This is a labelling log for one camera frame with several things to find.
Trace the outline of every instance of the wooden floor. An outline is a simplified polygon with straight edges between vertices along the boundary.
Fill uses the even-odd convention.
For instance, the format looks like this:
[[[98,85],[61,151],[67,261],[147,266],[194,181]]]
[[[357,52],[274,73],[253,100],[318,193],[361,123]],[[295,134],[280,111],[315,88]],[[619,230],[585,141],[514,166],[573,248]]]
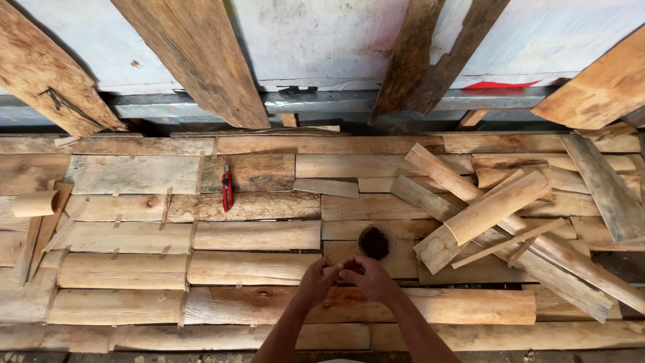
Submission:
[[[338,262],[356,252],[371,223],[392,231],[397,247],[386,270],[453,350],[645,347],[645,321],[623,321],[615,299],[601,324],[495,255],[432,275],[412,249],[441,223],[390,193],[397,176],[462,203],[404,159],[420,143],[482,188],[545,163],[552,196],[519,215],[534,226],[563,217],[550,234],[588,256],[645,250],[613,241],[557,135],[114,136],[59,148],[54,139],[0,137],[0,351],[257,349],[305,269],[322,256]],[[596,146],[640,201],[638,138]],[[235,193],[228,213],[224,164]],[[296,178],[333,178],[360,193],[296,191]],[[74,185],[64,216],[87,205],[20,288],[8,277],[30,221],[11,206],[49,180]],[[454,261],[481,250],[470,242]],[[340,285],[312,311],[297,349],[406,346],[384,306]]]

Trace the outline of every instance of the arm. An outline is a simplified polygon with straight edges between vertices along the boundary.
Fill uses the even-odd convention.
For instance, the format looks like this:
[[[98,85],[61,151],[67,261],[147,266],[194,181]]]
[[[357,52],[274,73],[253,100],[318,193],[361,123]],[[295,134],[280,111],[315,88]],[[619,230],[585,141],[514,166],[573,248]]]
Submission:
[[[345,261],[344,266],[346,269],[340,273],[343,280],[355,284],[367,298],[392,311],[414,363],[460,362],[381,264],[357,254]]]
[[[333,267],[323,276],[323,267],[331,265],[329,258],[314,262],[304,273],[298,292],[295,294],[280,320],[273,327],[252,363],[287,363],[293,361],[295,342],[307,314],[327,297],[329,288],[338,280],[342,264]]]

